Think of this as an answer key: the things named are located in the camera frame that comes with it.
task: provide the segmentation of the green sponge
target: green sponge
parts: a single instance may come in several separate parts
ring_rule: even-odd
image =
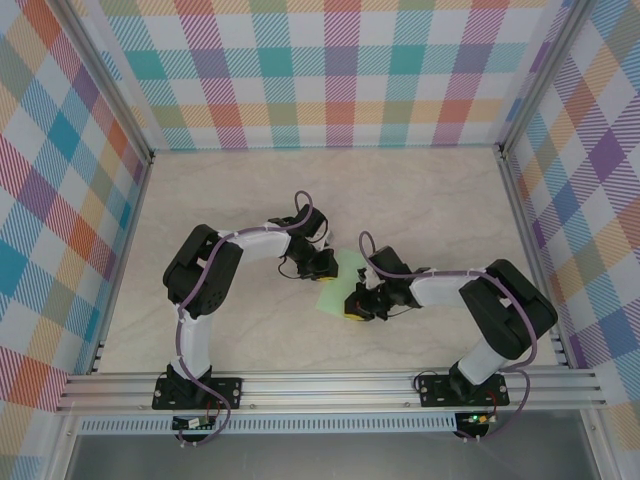
[[[364,268],[366,262],[360,252],[340,249],[336,254],[338,262],[338,278],[327,282],[322,289],[316,308],[321,312],[344,318],[344,301],[356,289],[358,269]]]

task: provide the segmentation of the vented panel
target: vented panel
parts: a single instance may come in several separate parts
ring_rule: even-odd
[[[453,413],[240,415],[231,417],[225,433],[393,433],[450,432]],[[173,434],[171,417],[94,416],[83,419],[80,435]]]

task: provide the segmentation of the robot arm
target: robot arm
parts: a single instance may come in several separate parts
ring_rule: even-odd
[[[391,247],[374,252],[369,260],[391,274],[411,272]],[[540,338],[558,321],[551,303],[512,263],[496,260],[485,269],[513,294]],[[387,320],[395,305],[421,308],[427,305],[466,306],[483,334],[475,347],[449,371],[449,387],[464,403],[510,360],[518,359],[531,347],[531,337],[515,307],[498,288],[485,278],[433,276],[391,278],[376,273],[370,266],[359,271],[360,282],[345,301],[345,315],[370,321]]]
[[[270,219],[264,226],[283,227],[299,223],[308,212],[308,205],[295,218]],[[202,274],[203,267],[218,240],[230,232],[215,231],[207,225],[197,226],[182,245],[164,273],[163,283],[169,300],[176,309],[191,293]],[[331,232],[326,217],[313,209],[309,220],[299,228],[288,231],[256,231],[225,242],[209,270],[198,294],[186,307],[180,346],[187,369],[196,378],[211,369],[209,337],[214,312],[227,296],[239,265],[262,258],[287,257],[293,260],[301,279],[335,278],[338,265],[333,250],[327,248]],[[175,374],[187,379],[178,360],[171,362],[167,376]]]

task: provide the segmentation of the marble floor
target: marble floor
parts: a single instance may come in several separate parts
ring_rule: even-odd
[[[175,321],[162,274],[193,227],[233,230],[293,215],[298,189],[329,218],[336,250],[357,250],[368,229],[412,269],[483,267],[501,257],[527,271],[488,148],[161,154],[100,371],[159,372],[172,359]],[[329,315],[316,309],[322,283],[287,280],[277,264],[238,270],[214,320],[214,370],[448,367],[481,336],[462,308],[423,308],[388,322]],[[547,338],[536,363],[555,364]]]

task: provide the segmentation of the black mounting plate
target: black mounting plate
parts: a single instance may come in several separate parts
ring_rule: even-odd
[[[449,375],[420,375],[414,385],[420,392],[420,405],[423,407],[493,407],[493,399],[487,391],[495,395],[497,406],[509,405],[507,385],[498,373],[489,377],[466,402],[461,401],[449,386]]]
[[[210,377],[201,378],[200,381],[226,398],[231,406],[231,410],[240,408],[240,399],[242,397],[241,378]],[[153,402],[151,403],[153,410],[206,410],[207,404],[211,400],[211,395],[207,393],[204,395],[190,396],[188,398],[180,395],[180,392],[176,391],[174,384],[166,376],[158,378],[155,392]],[[214,404],[211,406],[211,409],[215,411],[217,406]]]

